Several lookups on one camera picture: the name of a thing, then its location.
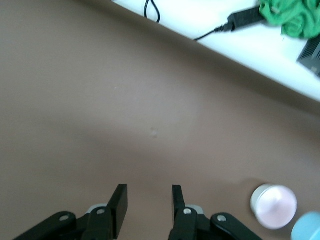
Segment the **white shelf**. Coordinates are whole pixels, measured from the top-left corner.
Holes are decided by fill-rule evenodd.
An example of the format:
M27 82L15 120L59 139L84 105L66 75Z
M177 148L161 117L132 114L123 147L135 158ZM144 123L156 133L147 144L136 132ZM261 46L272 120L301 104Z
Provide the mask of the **white shelf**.
M154 0L160 24L194 39L223 25L233 12L256 6L255 0ZM145 0L114 0L143 16ZM151 2L148 18L156 20ZM320 102L320 78L296 60L306 40L281 35L280 27L258 24L243 30L211 34L200 44L218 52L302 95Z

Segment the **brown table surface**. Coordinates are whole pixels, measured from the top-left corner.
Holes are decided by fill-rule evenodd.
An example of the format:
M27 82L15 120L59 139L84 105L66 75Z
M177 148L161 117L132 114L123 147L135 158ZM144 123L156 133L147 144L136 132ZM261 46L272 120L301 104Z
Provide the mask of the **brown table surface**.
M207 217L289 240L320 211L319 169L320 103L109 1L1 1L1 239L128 184L119 240L165 240L179 184ZM262 183L297 196L283 229L250 210Z

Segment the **blue container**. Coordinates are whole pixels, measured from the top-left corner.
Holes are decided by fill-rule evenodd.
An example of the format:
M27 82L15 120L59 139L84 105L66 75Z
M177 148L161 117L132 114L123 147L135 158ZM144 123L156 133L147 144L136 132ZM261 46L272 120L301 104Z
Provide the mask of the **blue container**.
M303 215L294 225L292 240L320 240L320 212L312 211Z

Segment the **round container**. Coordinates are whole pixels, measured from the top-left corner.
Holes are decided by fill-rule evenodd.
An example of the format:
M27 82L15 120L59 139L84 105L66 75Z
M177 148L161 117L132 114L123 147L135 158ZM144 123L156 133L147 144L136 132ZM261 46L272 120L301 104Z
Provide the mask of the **round container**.
M320 212L311 211L303 215L294 225L292 240L320 240Z
M294 192L286 186L264 184L254 191L250 205L262 226L276 230L294 218L298 202Z

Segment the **screw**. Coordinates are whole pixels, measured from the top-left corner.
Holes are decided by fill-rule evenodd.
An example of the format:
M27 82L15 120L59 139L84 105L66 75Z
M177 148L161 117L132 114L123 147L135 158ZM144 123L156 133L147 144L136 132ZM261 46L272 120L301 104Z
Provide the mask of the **screw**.
M186 208L186 209L183 210L183 213L184 213L185 215L189 215L189 214L192 214L192 211L191 211L191 209Z
M227 221L226 217L223 216L223 215L217 216L216 219L217 219L219 222L226 222L226 221Z
M62 221L65 221L67 219L69 219L69 216L68 215L64 215L64 216L59 218L59 221L62 222Z
M104 214L105 210L104 209L99 209L98 211L96 211L96 214Z

